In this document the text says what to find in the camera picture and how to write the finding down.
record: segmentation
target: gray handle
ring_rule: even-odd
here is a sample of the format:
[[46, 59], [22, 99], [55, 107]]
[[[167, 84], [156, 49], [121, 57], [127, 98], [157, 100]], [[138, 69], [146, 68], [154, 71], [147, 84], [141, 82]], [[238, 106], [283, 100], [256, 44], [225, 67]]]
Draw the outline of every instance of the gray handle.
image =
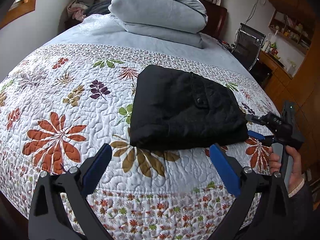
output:
[[288, 190], [289, 180], [293, 167], [293, 158], [287, 153], [287, 151], [285, 150], [285, 146], [281, 143], [273, 143], [271, 147], [273, 152], [280, 156], [280, 160], [278, 161], [279, 163], [281, 163], [280, 173], [281, 177], [284, 179], [284, 184]]

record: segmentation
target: chair backrest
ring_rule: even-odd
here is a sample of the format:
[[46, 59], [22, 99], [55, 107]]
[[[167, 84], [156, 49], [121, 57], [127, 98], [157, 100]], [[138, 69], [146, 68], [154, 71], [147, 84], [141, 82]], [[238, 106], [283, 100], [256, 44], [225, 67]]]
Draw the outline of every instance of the chair backrest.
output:
[[249, 71], [258, 58], [266, 36], [243, 23], [240, 24], [237, 42], [231, 53]]

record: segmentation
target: floral quilt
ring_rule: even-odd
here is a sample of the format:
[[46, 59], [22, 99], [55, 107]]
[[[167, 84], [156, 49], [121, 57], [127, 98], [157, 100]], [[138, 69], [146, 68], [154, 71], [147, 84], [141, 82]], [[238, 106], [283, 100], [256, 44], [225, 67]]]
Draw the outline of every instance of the floral quilt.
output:
[[[41, 47], [0, 84], [0, 189], [25, 217], [41, 170], [62, 174], [108, 143], [112, 160], [87, 200], [114, 239], [200, 240], [215, 230], [235, 198], [209, 150], [150, 152], [129, 144], [137, 76], [149, 64], [219, 82], [233, 91], [245, 113], [277, 113], [256, 82], [218, 67], [119, 46]], [[223, 149], [242, 166], [268, 173], [268, 148], [254, 138]], [[74, 230], [82, 233], [67, 196], [61, 197]], [[257, 195], [244, 225], [258, 201]]]

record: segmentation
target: blue gripper pad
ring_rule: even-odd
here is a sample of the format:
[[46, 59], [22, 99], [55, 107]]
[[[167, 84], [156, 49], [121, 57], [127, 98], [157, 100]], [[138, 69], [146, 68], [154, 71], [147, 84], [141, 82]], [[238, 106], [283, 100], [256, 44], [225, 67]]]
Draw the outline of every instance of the blue gripper pad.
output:
[[219, 144], [210, 146], [210, 160], [212, 164], [216, 168], [228, 192], [238, 197], [240, 195], [240, 178], [228, 163], [226, 156], [220, 150]]
[[105, 143], [94, 156], [94, 158], [95, 160], [82, 178], [82, 196], [92, 194], [96, 189], [103, 173], [111, 161], [111, 146]]
[[251, 131], [251, 130], [248, 131], [248, 135], [250, 137], [256, 138], [257, 140], [264, 140], [265, 139], [265, 137], [262, 134]]

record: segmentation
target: human hand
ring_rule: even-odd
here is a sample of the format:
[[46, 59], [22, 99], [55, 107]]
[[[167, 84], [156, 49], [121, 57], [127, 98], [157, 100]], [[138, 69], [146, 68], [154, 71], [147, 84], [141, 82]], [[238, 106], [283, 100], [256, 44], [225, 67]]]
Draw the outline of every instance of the human hand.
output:
[[[297, 150], [293, 147], [286, 146], [286, 151], [289, 155], [293, 158], [293, 167], [292, 167], [292, 173], [289, 180], [289, 187], [288, 187], [288, 193], [291, 193], [299, 184], [302, 182], [303, 177], [301, 174], [301, 156], [297, 152]], [[275, 154], [272, 150], [272, 147], [268, 150], [269, 153], [269, 167], [270, 167], [270, 173], [272, 174], [275, 171], [279, 171], [281, 167], [281, 163], [278, 161], [280, 160], [280, 156], [278, 154]]]

